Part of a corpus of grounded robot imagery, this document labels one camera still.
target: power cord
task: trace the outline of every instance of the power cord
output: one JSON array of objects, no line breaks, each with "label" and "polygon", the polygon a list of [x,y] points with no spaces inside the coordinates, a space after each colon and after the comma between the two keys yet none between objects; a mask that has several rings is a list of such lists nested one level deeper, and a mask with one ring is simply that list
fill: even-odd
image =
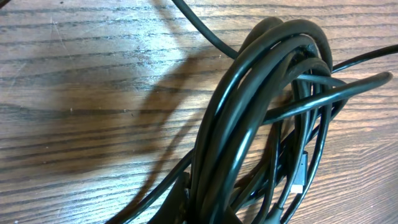
[{"label": "power cord", "polygon": [[[176,180],[163,206],[149,223],[241,223],[235,213],[263,198],[252,223],[287,223],[308,192],[320,163],[330,121],[354,95],[377,88],[389,72],[349,84],[331,74],[367,60],[398,52],[398,45],[332,65],[320,27],[303,19],[264,19],[246,37],[239,52],[217,38],[183,0],[173,0],[187,19],[218,49],[234,59],[218,84],[192,149],[137,205],[128,205],[107,223],[128,223]],[[288,84],[291,102],[269,110],[271,99]],[[294,130],[281,136],[283,120],[294,116]],[[248,149],[262,125],[272,124],[260,163],[236,181]],[[316,137],[307,168],[304,147]],[[192,163],[190,176],[183,171]],[[286,177],[271,208],[275,187]],[[292,187],[300,193],[284,212]]]}]

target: wooden table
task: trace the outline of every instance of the wooden table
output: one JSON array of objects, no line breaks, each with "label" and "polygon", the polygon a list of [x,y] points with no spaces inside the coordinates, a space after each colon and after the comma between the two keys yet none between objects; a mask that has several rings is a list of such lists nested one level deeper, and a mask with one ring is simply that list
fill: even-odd
[{"label": "wooden table", "polygon": [[[398,43],[392,0],[187,3],[236,49],[267,16],[316,22],[334,63]],[[397,62],[390,55],[335,77],[398,74]],[[231,63],[171,1],[12,0],[0,11],[0,223],[103,223],[140,200],[193,147]],[[292,223],[397,223],[397,128],[398,79],[352,98]],[[244,223],[259,203],[238,212]]]}]

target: cable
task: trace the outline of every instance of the cable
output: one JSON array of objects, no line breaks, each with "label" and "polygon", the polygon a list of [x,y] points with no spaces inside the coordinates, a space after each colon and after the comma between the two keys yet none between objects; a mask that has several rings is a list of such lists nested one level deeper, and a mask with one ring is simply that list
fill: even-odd
[{"label": "cable", "polygon": [[[398,45],[332,66],[326,35],[316,24],[303,19],[283,22],[269,17],[253,28],[237,52],[217,38],[185,2],[173,2],[216,48],[234,62],[211,97],[194,149],[142,202],[127,206],[108,223],[124,223],[136,218],[191,162],[191,178],[187,186],[189,206],[185,217],[188,223],[222,223],[231,214],[231,220],[240,223],[234,213],[260,198],[264,198],[263,203],[253,223],[287,223],[315,177],[329,123],[349,98],[392,79],[391,73],[382,72],[346,84],[332,78],[331,74],[373,58],[398,53]],[[269,110],[271,99],[289,84],[292,85],[292,100]],[[294,130],[284,138],[281,134],[283,120],[292,116]],[[320,119],[319,125],[315,126],[317,119]],[[249,174],[236,181],[258,128],[266,124],[273,125],[264,157]],[[306,185],[285,210],[304,147],[315,137]],[[270,209],[274,189],[285,177],[279,200]]]}]

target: black cable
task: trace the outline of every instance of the black cable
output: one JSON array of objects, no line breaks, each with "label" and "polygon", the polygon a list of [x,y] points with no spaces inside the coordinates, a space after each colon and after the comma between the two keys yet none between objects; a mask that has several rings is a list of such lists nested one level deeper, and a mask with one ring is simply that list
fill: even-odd
[{"label": "black cable", "polygon": [[[209,102],[195,148],[139,205],[127,206],[108,223],[128,222],[137,217],[172,185],[191,159],[188,216],[185,217],[189,223],[222,223],[231,213],[260,198],[264,198],[263,204],[253,223],[287,223],[315,177],[330,121],[350,97],[377,88],[392,78],[391,73],[382,72],[346,84],[332,78],[331,74],[397,53],[398,45],[332,67],[327,38],[316,24],[302,19],[282,22],[269,17],[253,28],[237,52],[217,38],[182,0],[173,2],[215,47],[234,62]],[[292,101],[268,110],[271,99],[289,84],[292,85]],[[282,139],[282,122],[291,116],[295,118],[295,129]],[[320,123],[315,127],[318,118]],[[273,124],[273,137],[268,139],[264,152],[269,156],[236,181],[259,126],[265,124]],[[303,193],[297,194],[282,216],[304,147],[315,137]],[[269,210],[274,188],[285,177],[287,181],[279,201]],[[240,222],[236,217],[231,220]]]}]

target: wood grain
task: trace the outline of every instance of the wood grain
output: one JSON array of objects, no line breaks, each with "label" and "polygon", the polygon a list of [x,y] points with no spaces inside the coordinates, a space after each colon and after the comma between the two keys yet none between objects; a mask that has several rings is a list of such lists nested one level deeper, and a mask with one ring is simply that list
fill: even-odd
[{"label": "wood grain", "polygon": [[[267,16],[316,22],[334,63],[398,43],[395,1],[187,3],[236,49]],[[397,62],[390,55],[335,77],[397,74]],[[141,199],[193,147],[231,63],[171,1],[12,0],[0,11],[0,223],[103,223]],[[291,223],[397,223],[397,128],[396,78],[352,98]],[[268,131],[259,130],[242,175]],[[238,215],[250,223],[259,206]]]}]

